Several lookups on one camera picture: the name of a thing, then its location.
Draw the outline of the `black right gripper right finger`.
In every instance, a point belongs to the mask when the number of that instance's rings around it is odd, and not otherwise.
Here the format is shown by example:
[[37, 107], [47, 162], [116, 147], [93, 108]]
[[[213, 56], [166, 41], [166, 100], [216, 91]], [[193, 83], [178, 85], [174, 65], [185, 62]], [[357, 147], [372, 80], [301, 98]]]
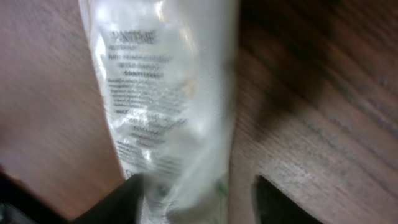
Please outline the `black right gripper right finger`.
[[257, 224], [322, 224], [261, 175], [254, 179], [252, 202]]

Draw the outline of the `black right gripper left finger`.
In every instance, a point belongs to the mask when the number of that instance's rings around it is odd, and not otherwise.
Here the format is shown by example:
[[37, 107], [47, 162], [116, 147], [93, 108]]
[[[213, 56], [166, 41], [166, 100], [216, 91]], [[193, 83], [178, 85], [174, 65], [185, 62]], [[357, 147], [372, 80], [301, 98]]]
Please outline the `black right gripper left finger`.
[[142, 208], [144, 176], [134, 174], [72, 224], [136, 224]]

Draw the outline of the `white shampoo tube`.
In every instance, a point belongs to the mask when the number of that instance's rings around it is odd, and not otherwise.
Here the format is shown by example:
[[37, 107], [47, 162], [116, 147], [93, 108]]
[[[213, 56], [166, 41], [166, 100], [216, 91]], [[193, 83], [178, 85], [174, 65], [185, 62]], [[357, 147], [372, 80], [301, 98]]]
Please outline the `white shampoo tube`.
[[239, 2], [90, 0], [81, 20], [139, 223], [226, 223]]

